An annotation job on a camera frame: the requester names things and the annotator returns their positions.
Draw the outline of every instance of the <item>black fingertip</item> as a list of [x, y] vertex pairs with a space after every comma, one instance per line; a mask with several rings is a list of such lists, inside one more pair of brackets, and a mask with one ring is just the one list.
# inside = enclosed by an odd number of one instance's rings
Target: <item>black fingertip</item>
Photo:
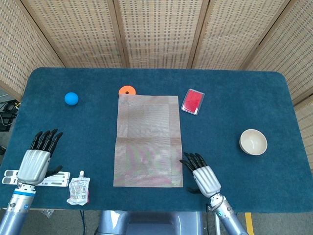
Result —
[[205, 160], [203, 159], [203, 157], [199, 153], [196, 153], [196, 156], [200, 159], [203, 166], [207, 166]]
[[38, 146], [37, 146], [37, 149], [38, 150], [42, 150], [43, 149], [43, 146], [44, 146], [44, 143], [45, 143], [45, 140], [47, 138], [47, 136], [49, 135], [50, 131], [46, 131], [44, 132], [44, 134], [41, 136], [39, 142], [38, 142]]
[[190, 172], [193, 172], [195, 170], [195, 168], [188, 161], [181, 159], [180, 162], [187, 166]]
[[199, 194], [199, 193], [201, 193], [200, 189], [198, 189], [198, 188], [193, 189], [193, 188], [188, 187], [187, 191], [192, 193], [192, 194]]
[[191, 153], [190, 157], [192, 157], [196, 161], [198, 167], [203, 167], [201, 161], [194, 154]]
[[55, 133], [57, 133], [58, 129], [53, 129], [51, 132], [50, 132], [50, 136], [54, 136]]
[[59, 140], [59, 138], [61, 138], [61, 136], [63, 135], [63, 132], [60, 132], [59, 134], [57, 134], [55, 137], [54, 137], [54, 139], [53, 139], [53, 141], [58, 141]]
[[50, 177], [52, 175], [56, 175], [62, 170], [63, 166], [59, 165], [54, 170], [48, 170], [45, 174], [45, 178]]
[[31, 143], [29, 149], [36, 149], [36, 148], [37, 148], [38, 140], [39, 140], [39, 137], [42, 135], [42, 133], [43, 133], [43, 132], [40, 131], [40, 132], [38, 132], [38, 133], [35, 135], [35, 138], [33, 139], [33, 142]]
[[188, 160], [190, 161], [190, 164], [191, 164], [195, 169], [198, 169], [198, 165], [197, 165], [196, 161], [195, 161], [190, 155], [188, 155], [187, 158], [188, 158]]

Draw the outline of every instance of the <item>orange disc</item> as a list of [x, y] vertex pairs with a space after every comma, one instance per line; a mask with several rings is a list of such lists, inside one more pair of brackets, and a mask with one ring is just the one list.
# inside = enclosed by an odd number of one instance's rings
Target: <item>orange disc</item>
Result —
[[119, 89], [119, 94], [136, 94], [136, 90], [132, 86], [124, 86]]

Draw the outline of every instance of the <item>yellow stripe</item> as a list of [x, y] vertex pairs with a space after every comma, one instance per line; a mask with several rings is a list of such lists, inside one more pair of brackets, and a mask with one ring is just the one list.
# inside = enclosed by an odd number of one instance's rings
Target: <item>yellow stripe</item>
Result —
[[246, 212], [246, 229], [249, 235], [254, 235], [251, 213]]

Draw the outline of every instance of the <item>blue ball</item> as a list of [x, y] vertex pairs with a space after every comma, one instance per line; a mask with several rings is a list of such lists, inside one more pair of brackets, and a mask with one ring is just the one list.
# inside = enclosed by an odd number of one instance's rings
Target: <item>blue ball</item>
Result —
[[69, 92], [64, 96], [64, 101], [68, 105], [75, 105], [78, 103], [78, 95], [74, 92]]

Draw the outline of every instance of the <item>cable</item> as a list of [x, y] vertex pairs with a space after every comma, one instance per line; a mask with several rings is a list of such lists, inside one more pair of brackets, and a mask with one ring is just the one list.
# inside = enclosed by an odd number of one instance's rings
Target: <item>cable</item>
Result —
[[220, 205], [223, 203], [223, 201], [224, 201], [224, 196], [222, 197], [222, 201], [219, 203], [219, 204], [217, 204], [216, 206], [214, 206], [213, 208], [211, 208], [211, 207], [209, 207], [209, 210], [210, 211], [215, 211], [218, 207], [220, 207]]
[[0, 104], [6, 104], [6, 103], [9, 103], [9, 102], [11, 102], [11, 101], [14, 101], [14, 99], [0, 102]]
[[206, 212], [206, 231], [207, 231], [207, 235], [210, 235], [210, 232], [209, 232], [209, 220], [208, 220], [209, 204], [205, 204], [205, 212]]
[[98, 235], [98, 230], [99, 230], [99, 226], [96, 228], [93, 235]]
[[18, 111], [19, 109], [16, 107], [15, 103], [8, 102], [5, 107], [3, 108], [3, 111], [7, 114], [14, 114]]
[[0, 107], [0, 110], [4, 107], [4, 105], [5, 105], [5, 104], [3, 104], [3, 105]]
[[81, 211], [81, 210], [79, 210], [79, 212], [80, 212], [80, 216], [81, 216], [81, 218], [82, 218], [82, 221], [83, 221], [83, 235], [85, 235], [85, 229], [86, 229], [86, 227], [85, 227], [85, 211]]
[[1, 118], [1, 122], [2, 122], [2, 125], [3, 125], [3, 126], [9, 126], [9, 125], [12, 125], [12, 123], [9, 123], [9, 124], [4, 124], [3, 119], [2, 119], [2, 115], [1, 115], [1, 114], [0, 114], [0, 118]]

